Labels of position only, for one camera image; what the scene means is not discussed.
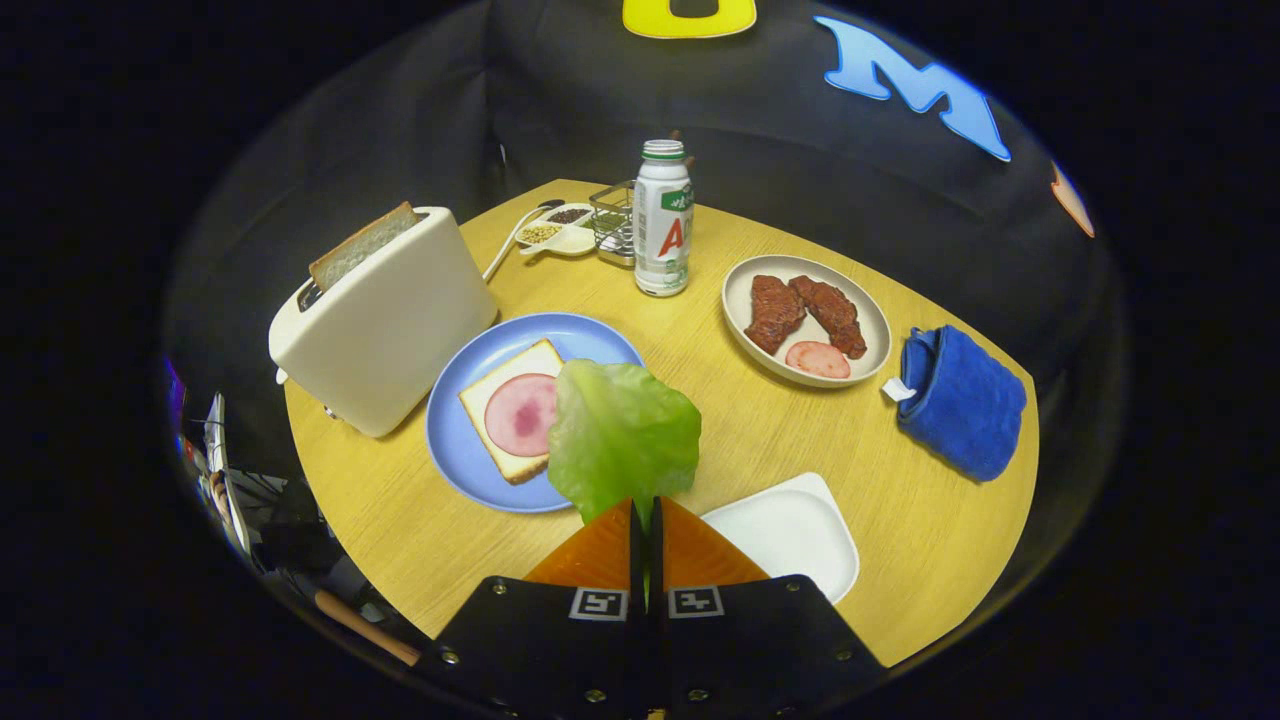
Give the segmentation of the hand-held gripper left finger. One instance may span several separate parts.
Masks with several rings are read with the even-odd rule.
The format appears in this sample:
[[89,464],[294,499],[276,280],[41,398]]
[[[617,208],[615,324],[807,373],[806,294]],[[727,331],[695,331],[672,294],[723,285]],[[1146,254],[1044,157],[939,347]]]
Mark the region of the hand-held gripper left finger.
[[644,534],[622,501],[548,555],[534,579],[483,578],[415,676],[515,719],[643,719]]

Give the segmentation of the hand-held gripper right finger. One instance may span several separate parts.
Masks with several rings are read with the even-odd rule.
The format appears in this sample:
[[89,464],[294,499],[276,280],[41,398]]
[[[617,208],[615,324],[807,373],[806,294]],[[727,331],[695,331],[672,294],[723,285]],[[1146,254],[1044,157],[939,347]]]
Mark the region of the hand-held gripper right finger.
[[872,691],[888,669],[803,574],[680,585],[677,505],[652,503],[654,705],[667,719],[819,719]]

